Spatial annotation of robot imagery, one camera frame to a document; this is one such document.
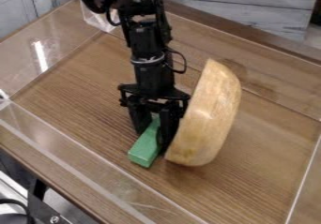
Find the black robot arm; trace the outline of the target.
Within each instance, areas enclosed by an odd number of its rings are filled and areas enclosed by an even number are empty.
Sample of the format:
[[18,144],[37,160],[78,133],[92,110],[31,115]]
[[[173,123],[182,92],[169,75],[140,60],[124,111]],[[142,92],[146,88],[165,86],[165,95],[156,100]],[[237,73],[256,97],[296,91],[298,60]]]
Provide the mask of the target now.
[[118,86],[121,105],[130,111],[137,133],[144,133],[152,124],[152,116],[160,116],[156,141],[162,148],[172,144],[180,119],[185,115],[192,96],[176,88],[174,76],[185,71],[177,69],[172,49],[172,26],[168,20],[165,0],[82,0],[90,11],[113,14],[118,21],[132,51],[136,82]]

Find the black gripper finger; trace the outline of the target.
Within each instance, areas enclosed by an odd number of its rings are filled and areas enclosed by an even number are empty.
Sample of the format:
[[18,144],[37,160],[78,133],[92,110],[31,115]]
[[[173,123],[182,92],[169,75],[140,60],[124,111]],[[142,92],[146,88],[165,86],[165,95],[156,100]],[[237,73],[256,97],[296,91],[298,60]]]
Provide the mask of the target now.
[[157,132],[157,142],[161,146],[161,153],[165,153],[172,144],[181,119],[181,111],[178,102],[168,102],[160,112],[160,128]]
[[134,130],[141,135],[152,124],[152,112],[146,105],[132,102],[129,105]]

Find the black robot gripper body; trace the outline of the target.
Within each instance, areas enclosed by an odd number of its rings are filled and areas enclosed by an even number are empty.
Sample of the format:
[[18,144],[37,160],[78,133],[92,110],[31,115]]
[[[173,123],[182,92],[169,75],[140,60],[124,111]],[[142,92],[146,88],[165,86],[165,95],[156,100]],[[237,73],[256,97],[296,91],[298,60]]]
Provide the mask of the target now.
[[177,70],[173,67],[172,51],[164,51],[157,56],[130,58],[134,66],[136,83],[121,84],[121,105],[130,106],[128,94],[144,98],[144,104],[148,100],[166,99],[182,103],[181,110],[185,111],[189,106],[192,96],[176,88],[174,74],[184,74],[187,68]]

